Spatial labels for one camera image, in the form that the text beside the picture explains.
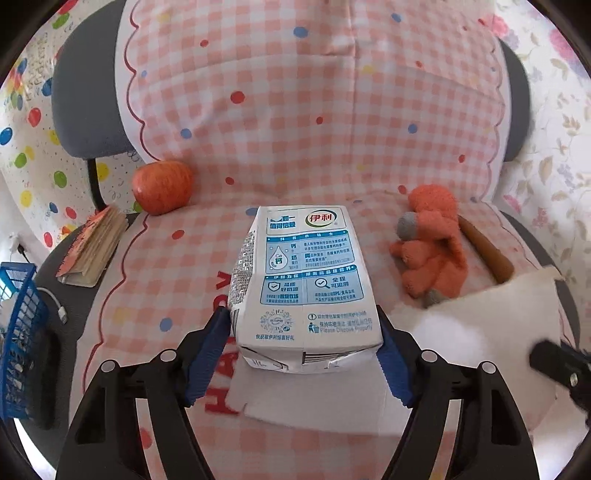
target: stuffed toy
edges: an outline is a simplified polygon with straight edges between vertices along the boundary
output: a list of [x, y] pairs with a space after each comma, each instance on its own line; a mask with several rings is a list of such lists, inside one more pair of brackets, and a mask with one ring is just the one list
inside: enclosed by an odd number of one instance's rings
[[408, 202], [412, 212], [398, 221], [400, 240], [389, 249], [408, 267], [402, 285], [426, 307], [458, 297], [468, 268], [455, 197], [440, 185], [421, 185], [408, 195]]

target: blue plastic basket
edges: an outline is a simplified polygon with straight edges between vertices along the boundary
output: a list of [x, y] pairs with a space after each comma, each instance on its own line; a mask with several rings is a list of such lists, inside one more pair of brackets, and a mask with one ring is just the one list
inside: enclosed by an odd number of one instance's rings
[[0, 358], [0, 417], [26, 419], [26, 377], [32, 364], [36, 331], [47, 323], [48, 310], [33, 282], [29, 263], [0, 264], [0, 299], [16, 295]]

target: white cable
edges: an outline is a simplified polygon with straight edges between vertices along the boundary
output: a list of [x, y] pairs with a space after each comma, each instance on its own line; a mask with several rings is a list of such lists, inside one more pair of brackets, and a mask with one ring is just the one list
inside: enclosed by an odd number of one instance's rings
[[57, 299], [57, 297], [53, 294], [52, 291], [44, 288], [44, 287], [37, 287], [38, 291], [42, 291], [47, 293], [51, 299], [56, 303], [57, 306], [57, 314], [60, 317], [60, 320], [62, 323], [66, 323], [68, 321], [68, 316], [66, 313], [66, 309], [61, 305], [60, 301]]

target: notebook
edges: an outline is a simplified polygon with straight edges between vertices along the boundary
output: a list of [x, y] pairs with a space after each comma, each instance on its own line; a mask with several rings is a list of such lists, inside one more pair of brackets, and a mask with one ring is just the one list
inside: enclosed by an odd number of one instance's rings
[[116, 205], [90, 217], [62, 260], [57, 279], [68, 285], [94, 287], [127, 227], [127, 218]]

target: white milk carton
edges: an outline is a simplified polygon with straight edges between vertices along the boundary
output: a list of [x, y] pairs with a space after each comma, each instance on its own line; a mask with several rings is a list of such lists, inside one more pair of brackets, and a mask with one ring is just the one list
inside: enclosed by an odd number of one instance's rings
[[250, 366], [319, 373], [382, 345], [361, 249], [344, 206], [260, 207], [232, 273], [228, 307]]

